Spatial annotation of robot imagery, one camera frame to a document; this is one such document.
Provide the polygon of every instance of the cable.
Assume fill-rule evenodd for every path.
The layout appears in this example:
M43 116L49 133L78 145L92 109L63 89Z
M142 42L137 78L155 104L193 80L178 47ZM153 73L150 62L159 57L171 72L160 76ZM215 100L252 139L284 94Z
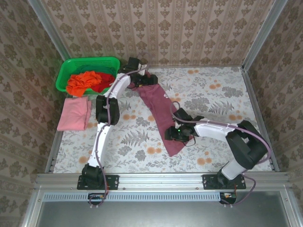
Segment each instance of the cable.
M235 184L235 191L233 193L235 193L237 196L237 185L236 184Z
M191 147L191 146L196 144L196 138L194 137L194 144L192 144L192 145L186 146L185 142L183 142L183 144L184 144L185 147Z
M249 134L249 135L255 137L255 138L258 139L259 141L261 141L261 142L264 144L264 146L266 147L266 149L267 149L267 156L266 156L266 158L263 159L263 160L261 160L261 161L259 161L257 164L261 164L261 163L264 163L264 162L266 162L267 160L269 160L272 151L271 151L269 145L266 143L266 141L265 141L262 137L256 135L255 133L253 133L253 132L251 132L251 131L248 131L248 130L246 130L246 129L243 129L243 128L240 128L240 127L238 127L238 126L231 125L231 124L226 124L226 123L221 123L221 122L214 122L214 121L210 121L210 120L207 120L207 121L206 121L206 120L200 120L200 121L185 121L185 120L182 120L182 119L176 117L176 116L174 115L173 111L172 111L172 107L173 107L174 103L177 103L179 108L181 107L179 102L173 101L173 102L171 103L171 105L170 105L169 110L170 110L171 115L172 115L175 119L177 119L178 121L184 122L184 123L210 123L210 124L215 124L215 125L219 125L219 126L223 126L223 127L229 127L229 128L233 128L233 129L236 129L236 130L240 130L241 132L245 132L245 133L247 133L247 134Z
M246 195L243 199L241 199L239 202L236 202L236 203L234 203L234 204L230 204L228 201L221 199L221 201L225 202L227 205L230 205L231 207L243 203L243 202L249 197L249 195L252 193L252 191L255 189L255 187L256 187L256 185L257 185L256 180L253 179L252 177L246 176L246 175L244 175L244 174L241 174L241 175L242 175L243 177L245 177L245 178L250 179L251 181L253 181L253 182L254 182L254 185L251 187L251 189L250 189L250 191L247 193L247 195Z
M142 54L148 54L148 55L150 56L150 58L151 58L151 55L150 55L148 52L143 52ZM99 138L100 138L100 135L101 135L102 131L105 129L106 126L110 126L110 122L111 122L110 111L109 111L109 98L110 98L110 96L111 96L111 94L112 94L112 91L115 89L116 85L118 84L119 81L121 81L122 78L124 78L124 77L126 77L126 76L128 76L129 74L132 74L132 73L140 72L140 71L142 71L142 70L148 70L149 67L150 67L150 62L148 62L147 65L146 65L146 67L143 68L143 69L131 71L131 72L128 72L128 73L124 74L123 76L121 76L121 77L117 80L116 83L113 84L113 86L110 88L110 91L109 91L109 93L108 93L108 95L107 95L107 98L106 98L106 107L107 107L108 122L107 122L107 124L103 125L103 127L100 129L100 131L99 131L99 133L98 133L98 135L97 135L97 139L96 139L96 150L95 150L96 159L97 159L97 162L98 162L98 164L99 164L99 166L100 166L100 169L101 169L101 172L102 172L103 178L104 178L105 191L104 191L104 196L103 196L103 198L102 198L102 201L101 201L98 205L93 205L93 204L91 203L91 198L92 198L92 197L90 197L90 199L89 199L89 204L90 204L90 207L91 207L91 208L92 208L93 206L98 207L99 205L101 205L101 204L104 202L104 200L105 200L105 198L106 198L106 196L107 196L107 193L108 193L108 192L107 192L108 190L107 190L106 175L105 175L105 172L104 172L104 170L103 170L103 166L102 166L102 164L101 164L101 162L100 162L100 160L99 160L99 157L98 157L98 144L99 144Z

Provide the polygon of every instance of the plastic basket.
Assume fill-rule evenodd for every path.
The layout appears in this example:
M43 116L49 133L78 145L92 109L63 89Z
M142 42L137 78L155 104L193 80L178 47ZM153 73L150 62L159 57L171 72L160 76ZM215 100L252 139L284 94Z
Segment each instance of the plastic basket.
M71 74L79 67L84 65L102 65L109 68L113 68L116 72L113 75L115 78L118 73L118 69L120 68L120 61L115 57L90 57L90 58L71 58L63 62L58 78L56 81L56 88L59 91L66 92L67 81L71 77ZM107 92L109 87L105 88L101 94ZM93 91L91 88L86 89L86 95L100 94Z

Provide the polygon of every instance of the orange cloth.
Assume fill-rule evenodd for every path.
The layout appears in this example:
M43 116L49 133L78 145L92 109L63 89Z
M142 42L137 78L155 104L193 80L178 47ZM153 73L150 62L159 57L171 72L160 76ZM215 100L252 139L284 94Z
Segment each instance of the orange cloth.
M102 82L102 77L94 71L86 71L79 75L71 75L67 81L66 91L72 95L81 97L87 88L98 85Z

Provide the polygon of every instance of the black mounting plate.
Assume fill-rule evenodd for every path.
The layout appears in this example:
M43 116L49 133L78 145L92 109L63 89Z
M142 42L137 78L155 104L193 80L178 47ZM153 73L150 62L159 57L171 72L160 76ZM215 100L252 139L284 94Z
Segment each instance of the black mounting plate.
M106 182L109 190L118 190L119 186L119 175L106 175ZM96 188L87 184L87 181L84 180L83 176L80 175L78 178L77 184L78 190L104 190L104 184Z
M205 174L202 175L203 189L204 190L214 190L214 189L235 189L235 185L237 189L246 189L245 179L242 175L238 175L235 179L231 181L230 184L225 187L220 187L217 184L217 174Z

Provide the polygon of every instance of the beige wall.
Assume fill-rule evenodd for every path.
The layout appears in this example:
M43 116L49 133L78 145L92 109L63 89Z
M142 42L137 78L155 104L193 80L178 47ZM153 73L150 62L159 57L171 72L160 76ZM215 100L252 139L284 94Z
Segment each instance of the beige wall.
M303 2L288 1L249 69L282 171L303 207Z
M0 1L0 226L18 226L61 113L62 60L26 1Z
M72 57L241 65L272 0L42 0Z

